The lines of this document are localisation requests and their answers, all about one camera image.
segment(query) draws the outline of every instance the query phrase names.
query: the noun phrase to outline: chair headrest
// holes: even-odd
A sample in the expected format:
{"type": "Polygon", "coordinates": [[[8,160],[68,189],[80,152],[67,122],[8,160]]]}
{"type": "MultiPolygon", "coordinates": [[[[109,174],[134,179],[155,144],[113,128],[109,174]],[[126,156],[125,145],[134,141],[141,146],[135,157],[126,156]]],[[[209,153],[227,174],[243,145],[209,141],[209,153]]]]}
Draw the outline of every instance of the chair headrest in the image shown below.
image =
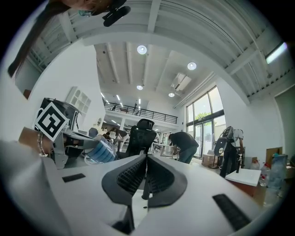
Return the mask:
{"type": "Polygon", "coordinates": [[[155,122],[148,120],[148,119],[141,119],[140,121],[138,121],[137,123],[137,127],[139,129],[148,129],[148,130],[152,130],[153,129],[153,125],[155,124],[155,122]]]}

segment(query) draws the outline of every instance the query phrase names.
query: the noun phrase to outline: ceiling vent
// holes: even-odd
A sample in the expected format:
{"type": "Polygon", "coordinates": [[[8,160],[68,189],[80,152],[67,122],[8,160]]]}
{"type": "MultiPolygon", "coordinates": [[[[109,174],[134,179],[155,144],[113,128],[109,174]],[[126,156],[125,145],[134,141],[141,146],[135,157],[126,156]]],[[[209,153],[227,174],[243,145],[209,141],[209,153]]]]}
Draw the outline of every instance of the ceiling vent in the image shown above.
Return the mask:
{"type": "Polygon", "coordinates": [[[175,91],[184,90],[185,87],[189,84],[192,79],[185,74],[178,73],[175,77],[171,87],[175,89],[175,91]]]}

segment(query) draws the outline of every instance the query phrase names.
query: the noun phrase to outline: recessed ceiling light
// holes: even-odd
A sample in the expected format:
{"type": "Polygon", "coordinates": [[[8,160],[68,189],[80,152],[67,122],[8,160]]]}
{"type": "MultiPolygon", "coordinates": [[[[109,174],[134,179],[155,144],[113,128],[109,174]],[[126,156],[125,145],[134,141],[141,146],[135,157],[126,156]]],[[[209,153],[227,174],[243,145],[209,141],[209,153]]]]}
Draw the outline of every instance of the recessed ceiling light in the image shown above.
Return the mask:
{"type": "Polygon", "coordinates": [[[281,55],[286,49],[287,49],[287,44],[284,42],[275,51],[273,51],[269,56],[266,57],[266,62],[270,64],[279,55],[281,55]]]}
{"type": "Polygon", "coordinates": [[[137,48],[137,51],[138,51],[139,54],[144,55],[144,54],[147,53],[148,50],[147,50],[146,46],[139,45],[138,48],[137,48]]]}
{"type": "Polygon", "coordinates": [[[188,69],[189,69],[189,70],[193,71],[193,70],[195,70],[196,68],[197,68],[197,64],[196,64],[195,62],[190,62],[190,63],[188,64],[188,69]]]}

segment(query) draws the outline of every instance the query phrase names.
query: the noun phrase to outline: large window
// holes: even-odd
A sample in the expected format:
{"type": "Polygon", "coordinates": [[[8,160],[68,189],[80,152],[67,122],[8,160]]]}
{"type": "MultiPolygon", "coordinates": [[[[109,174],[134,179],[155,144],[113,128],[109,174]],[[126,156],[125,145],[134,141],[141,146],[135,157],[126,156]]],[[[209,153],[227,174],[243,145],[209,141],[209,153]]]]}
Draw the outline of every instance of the large window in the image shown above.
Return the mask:
{"type": "Polygon", "coordinates": [[[202,158],[203,154],[213,149],[225,128],[225,116],[217,87],[187,106],[187,133],[199,144],[196,157],[202,158]]]}

